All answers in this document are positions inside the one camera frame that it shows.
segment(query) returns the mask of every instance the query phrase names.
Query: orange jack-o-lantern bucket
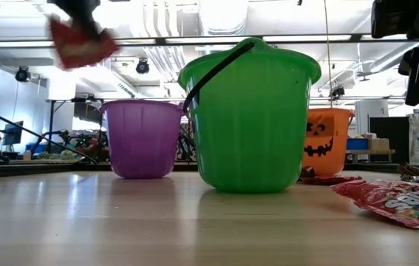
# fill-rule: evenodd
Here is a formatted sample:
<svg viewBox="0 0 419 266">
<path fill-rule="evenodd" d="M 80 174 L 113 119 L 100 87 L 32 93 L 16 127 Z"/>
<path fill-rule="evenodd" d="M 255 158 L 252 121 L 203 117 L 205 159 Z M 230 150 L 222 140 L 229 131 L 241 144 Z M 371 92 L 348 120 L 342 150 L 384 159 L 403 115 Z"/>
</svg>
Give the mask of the orange jack-o-lantern bucket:
<svg viewBox="0 0 419 266">
<path fill-rule="evenodd" d="M 303 166 L 312 166 L 318 177 L 330 177 L 342 171 L 352 117 L 352 111 L 346 109 L 310 109 Z"/>
</svg>

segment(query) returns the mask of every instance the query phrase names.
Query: black bucket handle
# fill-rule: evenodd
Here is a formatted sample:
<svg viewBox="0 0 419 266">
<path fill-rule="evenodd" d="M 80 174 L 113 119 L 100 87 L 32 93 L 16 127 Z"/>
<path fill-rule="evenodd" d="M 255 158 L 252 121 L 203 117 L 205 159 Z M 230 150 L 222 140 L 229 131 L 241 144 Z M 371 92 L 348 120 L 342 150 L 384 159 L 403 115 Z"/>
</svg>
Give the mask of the black bucket handle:
<svg viewBox="0 0 419 266">
<path fill-rule="evenodd" d="M 250 51 L 252 48 L 255 47 L 255 42 L 251 41 L 244 45 L 242 45 L 239 49 L 235 50 L 231 53 L 228 57 L 224 58 L 220 63 L 218 63 L 213 69 L 209 70 L 208 74 L 201 78 L 201 80 L 196 83 L 193 89 L 188 93 L 188 96 L 185 99 L 185 103 L 183 104 L 183 111 L 188 115 L 188 107 L 193 98 L 200 93 L 200 90 L 207 84 L 212 78 L 214 78 L 219 72 L 221 72 L 224 68 L 234 62 L 237 58 L 244 55 L 246 52 Z"/>
</svg>

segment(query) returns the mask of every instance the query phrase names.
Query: red candy bag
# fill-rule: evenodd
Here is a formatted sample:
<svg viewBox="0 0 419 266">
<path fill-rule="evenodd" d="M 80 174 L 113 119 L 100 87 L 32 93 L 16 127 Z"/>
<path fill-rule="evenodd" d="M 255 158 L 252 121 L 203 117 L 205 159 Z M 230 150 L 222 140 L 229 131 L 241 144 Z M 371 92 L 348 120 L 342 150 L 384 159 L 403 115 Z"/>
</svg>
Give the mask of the red candy bag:
<svg viewBox="0 0 419 266">
<path fill-rule="evenodd" d="M 419 228 L 419 184 L 403 181 L 352 181 L 333 185 L 334 192 L 352 200 L 360 208 L 374 211 Z"/>
<path fill-rule="evenodd" d="M 50 18 L 50 31 L 64 69 L 97 64 L 119 50 L 108 30 L 103 30 L 98 43 L 89 40 L 79 27 L 69 27 Z"/>
<path fill-rule="evenodd" d="M 362 177 L 345 177 L 345 176 L 333 176 L 333 177 L 302 177 L 303 184 L 306 185 L 337 185 L 345 182 L 363 180 Z"/>
</svg>

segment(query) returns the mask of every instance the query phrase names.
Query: purple bucket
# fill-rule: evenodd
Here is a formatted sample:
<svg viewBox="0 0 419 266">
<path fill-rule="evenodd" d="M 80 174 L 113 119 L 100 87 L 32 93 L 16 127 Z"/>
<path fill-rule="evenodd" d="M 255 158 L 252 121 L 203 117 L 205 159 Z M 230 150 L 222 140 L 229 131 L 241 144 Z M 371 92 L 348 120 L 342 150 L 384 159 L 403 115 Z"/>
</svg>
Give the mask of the purple bucket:
<svg viewBox="0 0 419 266">
<path fill-rule="evenodd" d="M 151 100 L 116 100 L 102 105 L 112 170 L 126 179 L 151 179 L 173 170 L 180 132 L 180 107 Z"/>
</svg>

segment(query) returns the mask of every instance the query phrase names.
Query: desk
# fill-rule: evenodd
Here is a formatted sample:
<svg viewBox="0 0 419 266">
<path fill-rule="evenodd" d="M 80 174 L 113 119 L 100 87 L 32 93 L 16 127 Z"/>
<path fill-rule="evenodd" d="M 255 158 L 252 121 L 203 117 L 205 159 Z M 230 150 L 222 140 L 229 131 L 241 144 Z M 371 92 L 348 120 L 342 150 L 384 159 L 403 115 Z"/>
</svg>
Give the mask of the desk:
<svg viewBox="0 0 419 266">
<path fill-rule="evenodd" d="M 388 163 L 392 162 L 392 155 L 395 154 L 395 150 L 388 150 L 388 151 L 373 151 L 373 150 L 351 150 L 346 151 L 345 154 L 352 155 L 352 163 L 358 163 L 358 156 L 359 155 L 368 155 L 370 161 L 370 155 L 388 155 Z"/>
<path fill-rule="evenodd" d="M 243 195 L 219 194 L 198 173 L 5 177 L 0 265 L 419 265 L 419 230 L 323 186 Z"/>
</svg>

